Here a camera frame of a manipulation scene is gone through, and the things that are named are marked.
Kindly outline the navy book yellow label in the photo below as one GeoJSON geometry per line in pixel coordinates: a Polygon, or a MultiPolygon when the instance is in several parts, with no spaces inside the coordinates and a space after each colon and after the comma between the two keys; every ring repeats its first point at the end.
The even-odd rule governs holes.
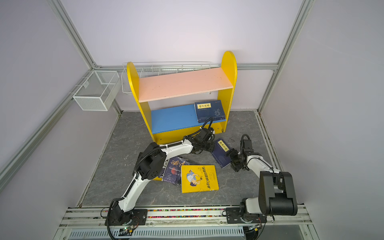
{"type": "Polygon", "coordinates": [[[227,155],[231,149],[232,148],[223,139],[218,139],[214,143],[212,156],[222,169],[228,166],[232,161],[227,155]]]}
{"type": "Polygon", "coordinates": [[[220,100],[205,101],[194,104],[197,121],[204,123],[206,120],[213,118],[213,121],[222,121],[226,119],[225,111],[220,100]]]}
{"type": "MultiPolygon", "coordinates": [[[[197,123],[200,125],[203,125],[206,121],[208,121],[206,124],[209,124],[211,122],[211,120],[203,120],[203,121],[197,121],[197,123]]],[[[222,120],[213,119],[213,124],[214,123],[222,123],[222,122],[226,122],[226,119],[222,119],[222,120]]]]}

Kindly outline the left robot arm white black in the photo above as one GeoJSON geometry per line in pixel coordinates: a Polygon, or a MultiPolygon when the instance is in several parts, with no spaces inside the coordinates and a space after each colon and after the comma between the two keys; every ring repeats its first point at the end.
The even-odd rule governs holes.
{"type": "Polygon", "coordinates": [[[158,145],[153,142],[139,154],[134,167],[134,176],[122,197],[113,199],[106,216],[106,226],[128,224],[135,217],[133,209],[147,184],[158,177],[164,164],[171,158],[185,154],[212,152],[215,130],[213,118],[209,118],[196,132],[186,135],[182,140],[171,144],[158,145]]]}

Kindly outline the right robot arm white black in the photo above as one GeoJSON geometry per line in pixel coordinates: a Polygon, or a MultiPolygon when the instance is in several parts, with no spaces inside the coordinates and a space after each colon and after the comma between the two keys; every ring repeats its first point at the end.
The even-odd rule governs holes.
{"type": "Polygon", "coordinates": [[[259,178],[258,196],[243,199],[240,203],[241,217],[248,220],[259,216],[295,216],[298,203],[293,176],[274,168],[254,152],[247,134],[242,135],[240,147],[240,151],[231,149],[227,153],[231,168],[235,172],[252,171],[259,178]]]}

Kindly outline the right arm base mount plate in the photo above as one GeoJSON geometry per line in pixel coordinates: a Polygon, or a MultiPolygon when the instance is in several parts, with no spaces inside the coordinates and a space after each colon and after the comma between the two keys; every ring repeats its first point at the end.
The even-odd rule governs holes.
{"type": "Polygon", "coordinates": [[[224,213],[228,224],[264,224],[267,222],[266,216],[242,213],[240,208],[226,208],[224,213]]]}

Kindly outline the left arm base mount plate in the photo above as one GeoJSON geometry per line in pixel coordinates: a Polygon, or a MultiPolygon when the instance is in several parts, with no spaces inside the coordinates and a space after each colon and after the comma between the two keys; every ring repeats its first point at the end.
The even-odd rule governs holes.
{"type": "Polygon", "coordinates": [[[112,209],[105,221],[105,226],[109,222],[110,226],[137,226],[145,225],[148,215],[147,209],[133,209],[124,213],[122,210],[112,209]]]}

